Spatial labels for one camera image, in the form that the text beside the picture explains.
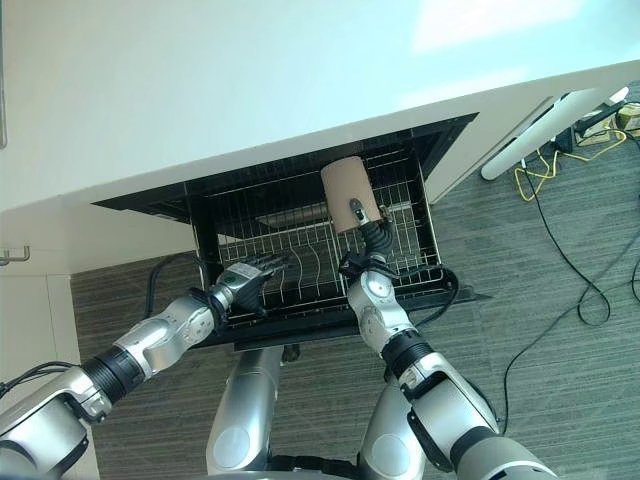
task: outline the robot forearm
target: robot forearm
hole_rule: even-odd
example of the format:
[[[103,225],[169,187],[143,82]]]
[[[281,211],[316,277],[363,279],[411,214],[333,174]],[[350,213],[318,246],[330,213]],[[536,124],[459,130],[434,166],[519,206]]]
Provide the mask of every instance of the robot forearm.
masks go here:
[[[170,367],[214,328],[217,312],[190,295],[143,320],[111,348],[72,367],[0,415],[0,475],[61,475],[100,423],[135,387]]]
[[[348,300],[365,343],[385,360],[411,403],[407,421],[436,467],[455,470],[461,480],[556,478],[526,448],[499,435],[486,401],[424,341],[388,277],[364,271]]]

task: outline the floor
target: floor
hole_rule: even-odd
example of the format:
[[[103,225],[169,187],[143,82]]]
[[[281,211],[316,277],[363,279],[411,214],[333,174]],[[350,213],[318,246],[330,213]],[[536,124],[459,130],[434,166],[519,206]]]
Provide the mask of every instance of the floor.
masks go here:
[[[540,192],[542,208],[567,254],[594,276],[638,234],[640,152],[627,142],[594,162],[563,158],[560,165],[558,177]],[[492,298],[455,305],[423,333],[503,412],[507,363],[575,303],[583,283],[560,259],[535,205],[519,198],[512,173],[491,183],[472,175],[432,215],[445,265]],[[599,283],[629,280],[638,257],[640,241]],[[74,275],[83,359],[140,319],[153,264]],[[159,304],[196,282],[185,264],[163,275]],[[637,478],[640,305],[628,286],[610,299],[607,324],[587,327],[571,313],[509,377],[510,436],[568,480]],[[228,347],[191,351],[118,404],[93,430],[101,478],[204,474],[204,447],[234,359]],[[382,372],[381,360],[359,338],[303,345],[301,358],[283,369],[274,452],[354,460]],[[428,467],[425,478],[452,476]]]

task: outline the cable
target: cable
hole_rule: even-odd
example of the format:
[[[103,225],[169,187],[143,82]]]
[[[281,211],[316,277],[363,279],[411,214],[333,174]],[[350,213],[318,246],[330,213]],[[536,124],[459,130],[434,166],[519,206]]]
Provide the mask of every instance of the cable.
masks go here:
[[[19,375],[18,377],[9,380],[6,383],[0,382],[0,398],[4,397],[13,388],[22,383],[30,382],[31,380],[35,380],[36,378],[40,378],[45,375],[50,375],[52,373],[66,372],[69,368],[74,366],[76,365],[73,363],[59,361],[46,362],[40,365],[36,365],[35,367],[30,368],[29,370],[24,372],[22,375]]]
[[[209,288],[209,286],[211,285],[211,283],[209,282],[209,274],[207,272],[206,264],[200,258],[198,258],[195,254],[177,253],[175,255],[166,257],[160,263],[158,263],[155,267],[153,267],[153,269],[151,270],[151,273],[149,273],[149,278],[147,280],[147,296],[146,296],[143,318],[149,318],[153,313],[153,304],[155,303],[156,284],[158,283],[158,275],[160,275],[160,272],[164,267],[166,267],[168,264],[174,262],[179,258],[185,258],[195,263],[200,268],[200,272],[202,274],[202,281],[204,283],[205,288]],[[207,297],[208,307],[211,309],[211,312],[213,313],[213,318],[217,318],[216,316],[217,314],[215,313],[216,312],[215,307],[211,304],[211,297],[209,295],[206,295],[206,297]]]
[[[525,174],[527,176],[532,176],[532,177],[536,177],[536,178],[540,179],[540,181],[538,182],[538,185],[535,188],[533,187],[533,183],[529,182],[529,185],[531,186],[531,191],[533,193],[531,195],[527,196],[524,193],[524,190],[522,188],[522,183],[520,181],[521,174],[525,173],[525,169],[522,168],[522,167],[516,167],[514,169],[513,174],[514,174],[514,177],[515,177],[516,185],[518,187],[518,192],[520,193],[520,197],[525,202],[532,201],[534,199],[534,195],[537,195],[538,193],[540,193],[540,189],[542,188],[542,185],[544,184],[544,182],[546,180],[551,180],[551,179],[555,178],[556,172],[557,172],[557,162],[558,162],[558,156],[559,155],[563,155],[565,157],[574,158],[576,160],[580,160],[580,161],[583,161],[583,162],[590,162],[591,160],[595,160],[596,158],[598,158],[601,155],[613,150],[614,148],[617,148],[618,146],[623,144],[627,139],[633,141],[636,144],[636,146],[638,147],[638,149],[640,149],[640,139],[638,139],[635,136],[633,136],[627,130],[623,130],[623,129],[619,129],[619,128],[606,128],[606,129],[601,130],[599,132],[596,132],[596,133],[594,133],[592,135],[588,135],[588,136],[584,137],[580,142],[578,142],[577,145],[580,146],[585,140],[588,140],[590,138],[597,137],[597,136],[600,136],[600,135],[604,135],[605,133],[608,133],[608,132],[615,132],[617,134],[620,134],[622,137],[621,138],[619,137],[618,141],[616,143],[604,147],[603,149],[598,151],[592,157],[583,157],[581,155],[576,155],[574,153],[565,153],[565,152],[562,152],[560,150],[555,150],[553,152],[553,159],[551,160],[551,165],[549,165],[547,160],[545,160],[545,158],[540,153],[540,149],[539,148],[536,149],[536,153],[538,155],[538,159],[543,163],[543,165],[545,166],[546,170],[545,170],[545,173],[537,173],[537,172],[528,171],[528,173]]]
[[[638,274],[639,268],[640,268],[640,260],[638,260],[636,262],[636,264],[635,264],[631,280],[627,280],[624,283],[620,283],[618,285],[614,285],[613,287],[610,287],[610,288],[607,288],[605,290],[602,290],[602,293],[609,293],[609,292],[611,292],[613,290],[617,290],[619,288],[626,287],[627,285],[631,285],[632,289],[634,289],[634,291],[635,291],[635,284],[638,281],[637,274]],[[549,324],[549,326],[547,328],[545,328],[531,343],[529,343],[526,347],[524,347],[522,350],[520,350],[511,359],[511,361],[507,365],[507,368],[506,368],[506,370],[504,372],[504,376],[502,378],[502,386],[503,386],[503,389],[504,389],[504,405],[505,405],[505,414],[504,414],[504,419],[503,419],[502,435],[505,435],[507,433],[508,428],[509,428],[509,385],[508,385],[508,379],[509,379],[509,372],[511,371],[511,368],[513,367],[513,365],[516,363],[516,361],[522,355],[524,355],[529,349],[531,349],[531,347],[533,347],[536,343],[538,343],[540,340],[542,340],[551,330],[553,330],[553,328],[556,325],[558,325],[558,323],[560,323],[560,320],[562,320],[564,317],[566,317],[573,310],[579,308],[580,305],[583,305],[587,301],[589,301],[592,298],[595,298],[597,296],[598,296],[597,294],[596,295],[592,295],[590,297],[584,298],[581,301],[571,305],[564,312],[562,312],[559,316],[557,316],[556,319],[553,322],[551,322],[551,324]]]
[[[523,169],[526,172],[526,165],[523,164]],[[533,190],[533,184],[531,182],[531,179],[529,178],[529,175],[527,175],[527,179],[529,180],[529,184]],[[638,303],[640,303],[640,294],[638,293],[638,291],[636,290],[636,281],[638,280],[638,273],[640,271],[640,260],[638,260],[633,268],[633,273],[631,275],[631,280],[628,280],[620,285],[616,285],[614,287],[605,289],[605,290],[601,290],[597,285],[595,285],[595,281],[599,280],[600,278],[602,278],[615,264],[617,264],[620,259],[631,249],[631,247],[633,246],[633,244],[640,238],[640,230],[638,230],[638,232],[636,232],[636,234],[633,236],[633,238],[627,243],[627,245],[625,245],[625,247],[622,249],[622,251],[616,255],[616,257],[609,262],[609,264],[595,277],[594,280],[590,280],[589,278],[586,277],[586,275],[584,275],[572,262],[571,260],[569,260],[569,258],[567,257],[567,255],[564,253],[564,251],[562,250],[562,248],[560,247],[560,245],[558,244],[556,238],[554,237],[553,233],[551,232],[551,229],[549,228],[549,224],[547,222],[547,219],[544,215],[544,212],[542,211],[542,207],[540,205],[540,200],[538,199],[538,196],[534,193],[534,198],[536,200],[536,205],[538,207],[538,212],[540,213],[540,218],[542,219],[542,222],[544,224],[545,230],[547,231],[547,234],[549,235],[549,237],[551,238],[551,241],[553,242],[553,244],[555,245],[556,249],[558,250],[558,252],[560,253],[560,256],[563,258],[563,260],[567,263],[567,265],[569,265],[569,267],[571,267],[571,269],[578,275],[580,276],[580,278],[582,278],[582,280],[585,281],[585,283],[587,284],[585,290],[582,292],[582,295],[580,295],[580,299],[578,300],[577,303],[575,303],[574,305],[572,305],[571,307],[569,307],[568,309],[566,309],[564,312],[562,312],[558,317],[556,317],[556,319],[551,322],[551,324],[549,324],[549,326],[547,326],[532,342],[530,342],[528,345],[526,345],[522,350],[520,350],[509,362],[509,364],[507,365],[507,368],[505,369],[504,372],[504,376],[502,379],[502,385],[503,385],[503,391],[504,391],[504,404],[505,404],[505,416],[504,416],[504,425],[502,428],[502,434],[504,435],[507,432],[507,429],[509,427],[509,388],[508,388],[508,377],[509,377],[509,372],[511,371],[511,368],[513,367],[513,365],[515,364],[515,362],[523,355],[525,354],[529,349],[531,349],[534,345],[536,345],[540,340],[542,340],[551,330],[553,330],[553,328],[560,322],[560,320],[562,320],[565,316],[567,316],[571,311],[573,311],[574,309],[577,311],[578,313],[578,317],[580,318],[580,320],[591,327],[599,327],[603,324],[605,324],[607,321],[609,321],[609,319],[611,318],[611,303],[609,302],[609,299],[607,298],[607,296],[605,295],[606,293],[615,290],[617,288],[621,288],[623,286],[626,285],[631,285],[631,290],[633,293],[633,296],[635,297],[635,299],[638,301]],[[587,294],[589,293],[590,290],[595,290],[596,293],[594,295],[591,295],[589,297],[587,297]],[[582,313],[582,306],[587,303],[589,300],[591,300],[592,298],[601,298],[606,307],[607,307],[607,314],[604,317],[603,320],[601,320],[600,322],[597,323],[593,323],[588,321],[583,313]]]
[[[456,297],[458,296],[458,292],[460,290],[460,282],[458,281],[458,277],[456,276],[455,273],[453,273],[448,268],[441,267],[441,270],[442,270],[442,273],[444,275],[443,279],[444,280],[448,280],[448,283],[450,284],[450,287],[449,287],[449,291],[450,291],[449,298],[447,299],[446,303],[444,305],[442,305],[438,310],[433,312],[431,315],[427,315],[425,318],[420,320],[418,323],[414,324],[416,328],[421,326],[421,325],[425,325],[427,323],[433,322],[434,320],[437,320],[442,315],[444,315],[447,312],[447,310],[449,310],[449,307],[451,307],[451,305],[453,305],[453,302],[455,301]]]
[[[531,186],[531,188],[533,189],[533,183],[531,182],[531,178],[529,178],[529,175],[527,175],[527,180],[529,181],[529,185]],[[567,257],[567,254],[564,253],[564,251],[562,250],[562,248],[560,247],[560,245],[558,244],[558,241],[556,240],[555,236],[553,235],[553,233],[551,232],[551,229],[549,228],[549,223],[547,222],[547,218],[544,215],[544,212],[542,211],[542,206],[540,205],[540,200],[538,199],[538,195],[536,195],[534,193],[534,199],[536,201],[536,206],[538,207],[538,212],[540,213],[540,218],[542,219],[542,223],[544,224],[544,228],[547,231],[547,234],[549,235],[549,238],[551,239],[551,241],[553,242],[553,244],[555,245],[556,249],[558,250],[558,253],[560,254],[560,256],[562,257],[562,259],[565,261],[565,263],[567,265],[569,265],[569,267],[571,268],[571,270],[573,270],[582,280],[584,280],[584,282],[587,284],[587,289],[585,290],[585,292],[582,294],[581,298],[584,298],[584,296],[586,295],[586,293],[590,290],[593,289],[598,293],[598,296],[600,296],[600,298],[602,298],[602,301],[604,302],[605,306],[607,307],[607,315],[604,318],[604,320],[602,320],[601,322],[598,323],[591,323],[589,322],[586,318],[584,318],[583,314],[582,314],[582,308],[581,306],[578,307],[578,317],[580,317],[580,320],[582,322],[584,322],[585,324],[589,325],[589,326],[599,326],[602,325],[603,323],[607,322],[609,320],[609,318],[611,317],[611,303],[609,302],[609,299],[606,297],[606,295],[604,295],[604,293],[602,293],[602,291],[600,290],[600,288],[593,283],[593,281],[591,281],[584,273],[582,273],[578,267],[576,267],[574,265],[574,263],[569,259],[569,257]],[[631,244],[627,245],[627,247],[625,248],[624,253],[626,253],[626,251],[631,247]]]

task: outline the robotic hand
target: robotic hand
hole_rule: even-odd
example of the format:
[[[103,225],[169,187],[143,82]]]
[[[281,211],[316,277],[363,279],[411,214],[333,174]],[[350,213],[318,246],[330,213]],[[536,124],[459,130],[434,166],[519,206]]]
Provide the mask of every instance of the robotic hand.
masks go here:
[[[215,334],[231,304],[264,314],[260,291],[284,263],[274,255],[231,265],[208,292],[190,290],[105,352],[69,368],[1,414],[0,477],[62,475],[88,445],[80,419],[104,421],[118,400]]]

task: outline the metal handle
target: metal handle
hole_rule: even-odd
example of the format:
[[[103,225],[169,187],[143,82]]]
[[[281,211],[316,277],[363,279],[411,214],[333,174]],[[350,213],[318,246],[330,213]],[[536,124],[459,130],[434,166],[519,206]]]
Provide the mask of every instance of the metal handle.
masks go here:
[[[0,257],[0,267],[9,265],[9,263],[11,262],[26,262],[27,260],[29,260],[29,258],[31,258],[31,248],[28,245],[25,245],[23,247],[23,251],[24,253],[22,257],[12,257],[11,251],[5,249],[3,252],[4,256]]]

